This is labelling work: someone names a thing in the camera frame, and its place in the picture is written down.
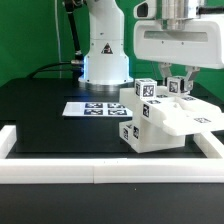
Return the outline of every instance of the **printed marker sheet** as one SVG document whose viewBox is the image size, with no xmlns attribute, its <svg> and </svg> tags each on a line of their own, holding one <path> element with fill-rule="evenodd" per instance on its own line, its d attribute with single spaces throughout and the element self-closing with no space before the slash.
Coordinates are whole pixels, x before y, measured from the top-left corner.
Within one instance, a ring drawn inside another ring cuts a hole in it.
<svg viewBox="0 0 224 224">
<path fill-rule="evenodd" d="M 132 117 L 132 111 L 119 103 L 68 102 L 62 115 L 70 117 Z"/>
</svg>

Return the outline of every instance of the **white border rail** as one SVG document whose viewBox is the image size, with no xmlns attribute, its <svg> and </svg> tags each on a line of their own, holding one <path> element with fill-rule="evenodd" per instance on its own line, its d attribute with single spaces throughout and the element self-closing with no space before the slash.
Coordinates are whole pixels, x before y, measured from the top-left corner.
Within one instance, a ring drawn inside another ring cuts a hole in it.
<svg viewBox="0 0 224 224">
<path fill-rule="evenodd" d="M 2 184 L 224 183 L 224 159 L 220 157 L 217 159 L 6 159 L 15 142 L 16 127 L 5 126 L 0 132 Z M 208 148 L 209 144 L 203 143 L 205 148 L 207 147 L 206 150 L 216 150 L 215 147 Z"/>
</svg>

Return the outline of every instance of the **robot end effector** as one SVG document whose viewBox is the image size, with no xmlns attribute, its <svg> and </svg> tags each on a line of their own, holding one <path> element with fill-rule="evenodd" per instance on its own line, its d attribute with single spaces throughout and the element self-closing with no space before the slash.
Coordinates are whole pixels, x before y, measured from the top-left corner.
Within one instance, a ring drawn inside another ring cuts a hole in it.
<svg viewBox="0 0 224 224">
<path fill-rule="evenodd" d="M 164 84 L 180 82 L 178 94 L 192 90 L 200 67 L 224 68 L 224 7 L 205 5 L 205 0 L 146 0 L 134 9 L 137 58 L 159 62 Z M 172 77 L 171 64 L 185 65 L 187 75 Z"/>
</svg>

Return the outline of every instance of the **black and white pattern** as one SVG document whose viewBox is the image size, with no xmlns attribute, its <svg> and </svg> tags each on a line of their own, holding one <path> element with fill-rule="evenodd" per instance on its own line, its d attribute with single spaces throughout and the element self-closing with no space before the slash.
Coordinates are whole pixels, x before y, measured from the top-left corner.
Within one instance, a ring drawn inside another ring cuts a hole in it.
<svg viewBox="0 0 224 224">
<path fill-rule="evenodd" d="M 86 103 L 85 108 L 103 108 L 102 103 Z"/>
<path fill-rule="evenodd" d="M 182 98 L 182 99 L 183 99 L 183 100 L 186 100 L 186 101 L 196 100 L 195 98 L 190 97 L 190 96 L 188 96 L 188 97 L 184 97 L 184 98 Z"/>
<path fill-rule="evenodd" d="M 124 138 L 128 140 L 128 130 L 124 128 L 123 130 Z"/>
<path fill-rule="evenodd" d="M 150 103 L 150 104 L 159 104 L 159 103 L 161 103 L 158 100 L 149 100 L 147 102 Z"/>
<path fill-rule="evenodd" d="M 119 103 L 108 103 L 107 107 L 108 108 L 114 108 L 114 109 L 116 109 L 116 108 L 125 108 L 123 105 L 121 105 Z"/>
<path fill-rule="evenodd" d="M 126 110 L 108 110 L 108 115 L 126 116 L 127 115 L 127 111 Z"/>
<path fill-rule="evenodd" d="M 201 123 L 201 124 L 205 124 L 205 123 L 210 123 L 211 121 L 206 119 L 206 118 L 195 118 L 194 120 L 196 120 L 197 122 Z"/>
<path fill-rule="evenodd" d="M 143 87 L 143 97 L 154 96 L 154 85 L 145 85 Z"/>
<path fill-rule="evenodd" d="M 178 82 L 170 82 L 169 92 L 178 93 Z"/>
<path fill-rule="evenodd" d="M 140 96 L 140 85 L 138 83 L 135 84 L 135 93 L 137 96 Z"/>
<path fill-rule="evenodd" d="M 143 115 L 149 117 L 149 106 L 146 104 L 143 105 Z"/>
<path fill-rule="evenodd" d="M 137 127 L 134 126 L 134 129 L 133 129 L 133 135 L 135 138 L 139 138 L 139 129 Z"/>
<path fill-rule="evenodd" d="M 100 116 L 100 115 L 103 115 L 103 110 L 98 110 L 98 109 L 86 109 L 86 110 L 84 110 L 84 115 Z"/>
<path fill-rule="evenodd" d="M 168 96 L 166 95 L 157 95 L 157 98 L 167 98 Z"/>
</svg>

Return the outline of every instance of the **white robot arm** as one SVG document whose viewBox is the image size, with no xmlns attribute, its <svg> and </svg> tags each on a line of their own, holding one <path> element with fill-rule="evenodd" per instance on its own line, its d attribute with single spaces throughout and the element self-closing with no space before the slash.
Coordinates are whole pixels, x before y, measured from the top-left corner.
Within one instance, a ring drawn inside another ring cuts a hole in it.
<svg viewBox="0 0 224 224">
<path fill-rule="evenodd" d="M 133 83 L 124 53 L 124 14 L 115 0 L 66 0 L 72 12 L 86 4 L 90 17 L 90 51 L 84 58 L 81 87 L 114 91 Z"/>
</svg>

